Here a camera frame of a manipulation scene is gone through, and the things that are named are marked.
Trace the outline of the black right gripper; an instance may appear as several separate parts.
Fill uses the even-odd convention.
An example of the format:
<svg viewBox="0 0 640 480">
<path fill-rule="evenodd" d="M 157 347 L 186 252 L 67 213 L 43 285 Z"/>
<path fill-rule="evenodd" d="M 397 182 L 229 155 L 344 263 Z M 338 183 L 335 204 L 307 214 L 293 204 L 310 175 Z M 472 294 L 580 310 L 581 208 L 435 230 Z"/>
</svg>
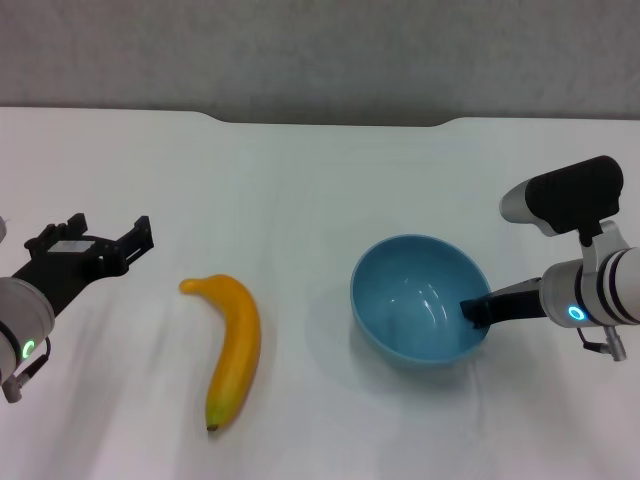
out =
<svg viewBox="0 0 640 480">
<path fill-rule="evenodd" d="M 509 320 L 547 316 L 540 297 L 542 278 L 536 277 L 496 290 L 490 296 L 464 300 L 461 312 L 474 329 Z"/>
</svg>

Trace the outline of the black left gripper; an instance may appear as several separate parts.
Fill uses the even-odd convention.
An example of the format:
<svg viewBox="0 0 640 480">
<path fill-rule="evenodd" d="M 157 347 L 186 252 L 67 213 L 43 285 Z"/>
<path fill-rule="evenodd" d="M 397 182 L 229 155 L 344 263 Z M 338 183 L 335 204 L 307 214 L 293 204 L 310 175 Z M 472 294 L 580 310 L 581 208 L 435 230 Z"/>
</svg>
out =
<svg viewBox="0 0 640 480">
<path fill-rule="evenodd" d="M 91 283 L 122 276 L 132 264 L 154 247 L 150 219 L 141 216 L 119 240 L 84 237 L 88 230 L 84 213 L 66 223 L 49 224 L 24 247 L 31 259 L 12 275 L 40 292 L 57 317 Z M 52 252 L 61 241 L 88 241 L 84 252 Z"/>
</svg>

